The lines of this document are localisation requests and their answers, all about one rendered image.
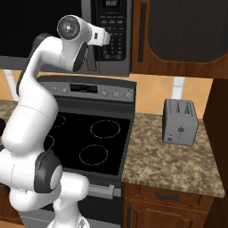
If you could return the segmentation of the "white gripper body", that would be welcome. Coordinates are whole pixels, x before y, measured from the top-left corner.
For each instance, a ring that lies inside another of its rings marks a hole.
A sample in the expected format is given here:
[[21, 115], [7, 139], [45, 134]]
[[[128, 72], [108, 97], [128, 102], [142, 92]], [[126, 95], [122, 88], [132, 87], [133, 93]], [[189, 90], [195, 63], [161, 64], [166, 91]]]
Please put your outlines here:
[[108, 45], [110, 43], [110, 33], [104, 30], [102, 45]]

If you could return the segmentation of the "black and grey microwave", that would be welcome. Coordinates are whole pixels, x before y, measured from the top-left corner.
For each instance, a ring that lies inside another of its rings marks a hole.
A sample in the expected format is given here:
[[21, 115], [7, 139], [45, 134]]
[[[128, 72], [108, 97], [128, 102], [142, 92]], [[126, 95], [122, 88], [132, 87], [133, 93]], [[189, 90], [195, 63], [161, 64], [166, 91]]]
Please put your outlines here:
[[133, 0], [95, 0], [91, 24], [104, 28], [111, 40], [104, 47], [93, 46], [96, 71], [87, 63], [81, 74], [127, 77], [131, 71]]

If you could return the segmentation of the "brown cupboard door dark inset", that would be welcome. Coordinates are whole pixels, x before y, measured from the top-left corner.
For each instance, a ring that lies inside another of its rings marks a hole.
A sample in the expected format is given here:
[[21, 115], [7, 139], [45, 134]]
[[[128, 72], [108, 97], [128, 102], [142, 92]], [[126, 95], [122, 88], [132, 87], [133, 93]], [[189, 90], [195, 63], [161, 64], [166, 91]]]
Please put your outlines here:
[[[140, 63], [142, 3], [147, 7]], [[132, 72], [228, 79], [228, 0], [134, 0]]]

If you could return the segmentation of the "black microwave door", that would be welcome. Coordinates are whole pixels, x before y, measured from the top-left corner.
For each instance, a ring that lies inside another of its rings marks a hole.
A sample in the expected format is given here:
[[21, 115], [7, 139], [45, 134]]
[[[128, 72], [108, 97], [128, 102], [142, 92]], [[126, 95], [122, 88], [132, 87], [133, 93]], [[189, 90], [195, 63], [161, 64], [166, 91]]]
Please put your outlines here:
[[[94, 7], [91, 0], [91, 20]], [[24, 69], [36, 36], [58, 37], [65, 15], [83, 19], [81, 0], [0, 0], [0, 69]]]

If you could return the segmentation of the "black oven door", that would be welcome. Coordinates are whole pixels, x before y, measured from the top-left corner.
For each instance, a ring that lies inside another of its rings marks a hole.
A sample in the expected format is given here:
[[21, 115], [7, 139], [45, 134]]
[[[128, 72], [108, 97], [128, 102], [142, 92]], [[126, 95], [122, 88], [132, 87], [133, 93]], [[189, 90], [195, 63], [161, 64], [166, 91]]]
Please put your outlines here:
[[[123, 198], [103, 199], [87, 196], [78, 202], [78, 208], [91, 228], [122, 228]], [[39, 210], [20, 212], [26, 228], [46, 228], [54, 219], [53, 205]]]

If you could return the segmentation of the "brown wooden cupboard door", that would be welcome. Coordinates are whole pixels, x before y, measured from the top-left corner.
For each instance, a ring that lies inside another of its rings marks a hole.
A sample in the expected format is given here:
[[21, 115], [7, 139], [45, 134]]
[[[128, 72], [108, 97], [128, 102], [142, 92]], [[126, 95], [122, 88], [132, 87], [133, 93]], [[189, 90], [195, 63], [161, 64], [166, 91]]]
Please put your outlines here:
[[131, 228], [202, 228], [208, 216], [192, 209], [125, 199], [123, 228], [126, 228], [128, 203], [132, 205]]

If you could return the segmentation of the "black and grey stove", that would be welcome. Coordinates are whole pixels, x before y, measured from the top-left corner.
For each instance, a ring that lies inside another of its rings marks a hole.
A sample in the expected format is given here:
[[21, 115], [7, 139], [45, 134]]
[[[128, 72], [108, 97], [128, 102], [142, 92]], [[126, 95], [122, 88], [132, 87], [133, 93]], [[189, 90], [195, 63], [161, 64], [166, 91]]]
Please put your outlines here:
[[55, 75], [41, 76], [37, 82], [51, 92], [59, 106], [45, 149], [61, 160], [65, 172], [84, 175], [90, 184], [112, 184], [113, 197], [123, 198], [121, 177], [134, 123], [136, 83]]

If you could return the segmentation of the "grey toaster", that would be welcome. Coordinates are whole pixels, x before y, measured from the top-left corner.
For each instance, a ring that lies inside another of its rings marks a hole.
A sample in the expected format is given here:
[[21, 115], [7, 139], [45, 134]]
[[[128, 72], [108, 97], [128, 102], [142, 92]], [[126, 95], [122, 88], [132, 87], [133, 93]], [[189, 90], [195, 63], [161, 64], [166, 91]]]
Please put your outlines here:
[[162, 115], [163, 143], [192, 146], [198, 125], [192, 101], [165, 99]]

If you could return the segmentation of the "tall brown wooden cabinet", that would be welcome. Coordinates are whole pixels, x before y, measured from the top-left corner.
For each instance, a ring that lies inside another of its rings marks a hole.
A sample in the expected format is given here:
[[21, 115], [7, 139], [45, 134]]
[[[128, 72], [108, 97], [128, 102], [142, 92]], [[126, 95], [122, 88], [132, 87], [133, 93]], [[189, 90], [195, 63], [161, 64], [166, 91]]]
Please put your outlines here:
[[203, 122], [225, 191], [214, 199], [203, 228], [228, 228], [228, 79], [213, 80]]

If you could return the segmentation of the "brown wooden drawer front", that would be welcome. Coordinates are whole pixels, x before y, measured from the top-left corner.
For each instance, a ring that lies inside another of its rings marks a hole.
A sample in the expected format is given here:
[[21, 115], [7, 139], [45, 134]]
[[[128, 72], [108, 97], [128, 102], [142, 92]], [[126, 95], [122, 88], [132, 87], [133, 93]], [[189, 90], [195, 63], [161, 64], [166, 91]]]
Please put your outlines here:
[[[180, 201], [156, 198], [155, 191], [171, 196], [179, 194]], [[175, 205], [178, 207], [192, 208], [203, 212], [208, 212], [214, 202], [214, 198], [211, 196], [161, 189], [135, 183], [124, 183], [124, 196], [137, 200], [156, 201], [163, 204]]]

